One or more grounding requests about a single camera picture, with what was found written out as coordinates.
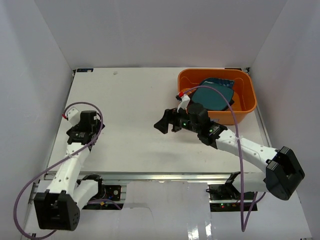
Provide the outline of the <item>dark blue shell plate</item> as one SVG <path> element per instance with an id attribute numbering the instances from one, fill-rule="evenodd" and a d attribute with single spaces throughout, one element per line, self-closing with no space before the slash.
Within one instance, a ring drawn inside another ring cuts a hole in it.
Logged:
<path id="1" fill-rule="evenodd" d="M 235 81 L 229 80 L 229 79 L 223 79 L 223 78 L 209 77 L 204 79 L 199 85 L 201 86 L 204 84 L 217 84 L 217 85 L 232 89 L 235 84 Z"/>

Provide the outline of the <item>teal square plate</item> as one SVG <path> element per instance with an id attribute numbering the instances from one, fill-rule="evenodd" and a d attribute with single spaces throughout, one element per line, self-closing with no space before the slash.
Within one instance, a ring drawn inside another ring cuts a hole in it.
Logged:
<path id="1" fill-rule="evenodd" d="M 201 104 L 208 111 L 225 111 L 229 108 L 223 97 L 215 90 L 224 96 L 230 106 L 233 104 L 234 90 L 232 88 L 208 81 L 205 81 L 201 86 L 205 87 L 198 88 L 193 93 L 191 100 Z"/>

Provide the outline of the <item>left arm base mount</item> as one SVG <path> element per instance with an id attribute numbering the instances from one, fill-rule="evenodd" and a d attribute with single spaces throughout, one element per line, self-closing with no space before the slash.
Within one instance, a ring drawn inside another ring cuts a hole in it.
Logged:
<path id="1" fill-rule="evenodd" d="M 89 203 L 83 207 L 84 210 L 121 210 L 123 203 L 121 203 L 120 185 L 103 185 L 102 193 L 94 196 L 89 200 Z"/>

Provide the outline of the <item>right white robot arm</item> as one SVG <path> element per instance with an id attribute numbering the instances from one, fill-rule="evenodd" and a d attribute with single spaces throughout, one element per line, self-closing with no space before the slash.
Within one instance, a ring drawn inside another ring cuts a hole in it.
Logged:
<path id="1" fill-rule="evenodd" d="M 230 175 L 224 188 L 226 195 L 233 200 L 245 192 L 267 192 L 287 201 L 305 178 L 305 172 L 291 148 L 283 146 L 276 149 L 238 137 L 226 126 L 212 121 L 207 109 L 199 103 L 193 103 L 186 109 L 166 109 L 154 128 L 167 134 L 169 126 L 172 126 L 172 132 L 188 130 L 196 133 L 204 145 L 237 156 L 259 169 L 259 172 L 239 171 Z"/>

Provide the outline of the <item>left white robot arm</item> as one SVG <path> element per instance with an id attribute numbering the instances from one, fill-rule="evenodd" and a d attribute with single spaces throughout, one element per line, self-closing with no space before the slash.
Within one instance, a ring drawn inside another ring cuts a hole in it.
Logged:
<path id="1" fill-rule="evenodd" d="M 45 192 L 34 197 L 38 226 L 42 230 L 74 231 L 80 220 L 80 211 L 92 199 L 105 196 L 106 187 L 100 175 L 86 175 L 79 180 L 81 168 L 91 153 L 97 136 L 104 124 L 95 110 L 79 112 L 72 108 L 67 120 L 72 127 L 68 135 L 64 161 Z"/>

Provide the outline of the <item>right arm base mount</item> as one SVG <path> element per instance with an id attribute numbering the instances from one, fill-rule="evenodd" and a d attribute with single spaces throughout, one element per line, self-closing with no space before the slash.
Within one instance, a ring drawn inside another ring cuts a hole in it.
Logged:
<path id="1" fill-rule="evenodd" d="M 230 175 L 225 183 L 210 184 L 206 189 L 210 200 L 235 200 L 236 203 L 239 203 L 241 200 L 241 190 L 238 190 L 233 185 L 235 179 L 239 177 L 240 172 L 235 172 Z"/>

